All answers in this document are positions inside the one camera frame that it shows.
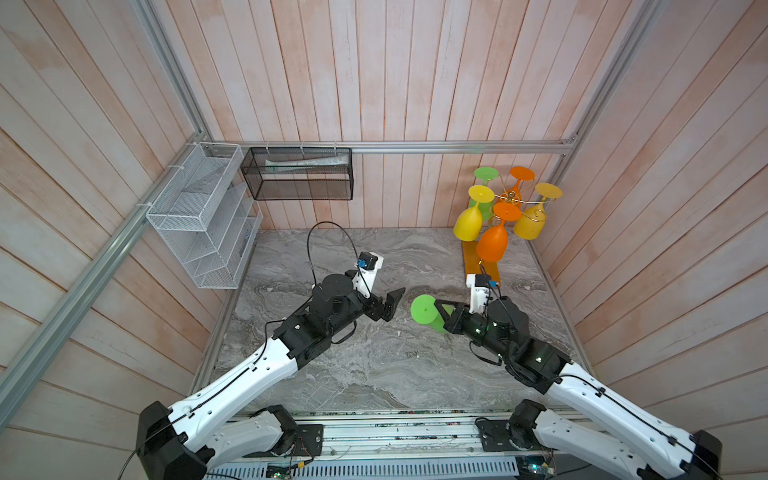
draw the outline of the pink wood panel wall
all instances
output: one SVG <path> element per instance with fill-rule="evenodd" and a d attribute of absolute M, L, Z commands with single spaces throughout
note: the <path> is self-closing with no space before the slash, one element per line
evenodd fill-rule
<path fill-rule="evenodd" d="M 154 0 L 225 141 L 556 140 L 584 113 L 639 0 Z M 266 228 L 446 227 L 480 165 L 550 154 L 356 155 L 354 200 L 268 201 Z M 500 190 L 501 183 L 495 186 Z"/>
<path fill-rule="evenodd" d="M 0 2 L 0 65 L 3 371 L 194 128 L 127 0 Z M 0 477 L 115 478 L 220 308 L 148 231 L 0 433 Z"/>
<path fill-rule="evenodd" d="M 535 241 L 601 380 L 762 475 L 766 27 L 766 2 L 671 2 Z"/>

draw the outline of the robotic arm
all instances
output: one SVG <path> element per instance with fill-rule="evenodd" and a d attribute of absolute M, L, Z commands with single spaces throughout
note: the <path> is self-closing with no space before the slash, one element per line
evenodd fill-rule
<path fill-rule="evenodd" d="M 528 332 L 528 315 L 506 296 L 488 303 L 488 275 L 469 275 L 470 305 L 436 300 L 444 328 L 469 337 L 493 353 L 519 382 L 583 412 L 613 436 L 563 419 L 531 400 L 521 402 L 507 423 L 520 449 L 535 442 L 571 453 L 627 480 L 718 478 L 722 445 L 705 431 L 691 435 L 644 411 L 597 381 L 562 351 Z M 453 306 L 449 314 L 445 305 Z"/>
<path fill-rule="evenodd" d="M 388 322 L 406 289 L 371 293 L 383 257 L 362 252 L 356 268 L 332 274 L 312 296 L 283 319 L 251 356 L 209 386 L 166 408 L 159 402 L 139 416 L 137 454 L 150 480 L 197 480 L 209 470 L 253 452 L 286 454 L 294 446 L 296 423 L 282 406 L 248 420 L 226 423 L 258 395 L 339 342 L 335 333 L 366 315 Z"/>

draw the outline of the gray marble surface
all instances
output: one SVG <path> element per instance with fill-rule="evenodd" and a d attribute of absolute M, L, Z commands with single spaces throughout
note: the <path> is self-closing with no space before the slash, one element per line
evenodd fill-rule
<path fill-rule="evenodd" d="M 452 229 L 358 229 L 349 233 L 358 251 L 385 257 L 374 293 L 407 288 L 395 319 L 374 323 L 361 317 L 352 338 L 333 346 L 292 379 L 275 385 L 247 409 L 279 403 L 292 412 L 513 409 L 526 398 L 553 405 L 516 382 L 502 367 L 477 360 L 465 337 L 437 333 L 411 319 L 411 302 L 423 293 L 469 302 L 462 247 Z M 318 281 L 329 273 L 353 268 L 354 253 L 341 230 L 315 230 L 311 245 Z M 531 317 L 531 334 L 582 363 L 523 240 L 510 235 L 499 272 L 502 293 Z M 309 296 L 311 285 L 306 231 L 259 233 L 214 378 L 258 348 L 264 323 L 293 312 Z"/>

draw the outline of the white tiered wire organizer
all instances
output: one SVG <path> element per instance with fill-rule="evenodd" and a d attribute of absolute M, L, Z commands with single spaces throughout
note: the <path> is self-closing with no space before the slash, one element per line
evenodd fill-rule
<path fill-rule="evenodd" d="M 242 163 L 240 145 L 197 144 L 147 212 L 200 288 L 240 285 L 261 225 L 261 210 L 248 216 L 247 185 L 230 186 Z"/>

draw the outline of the black hanging basket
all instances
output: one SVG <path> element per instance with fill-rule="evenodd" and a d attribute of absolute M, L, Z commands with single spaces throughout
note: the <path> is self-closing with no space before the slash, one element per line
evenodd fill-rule
<path fill-rule="evenodd" d="M 255 200 L 352 200 L 352 150 L 251 147 L 240 167 Z"/>

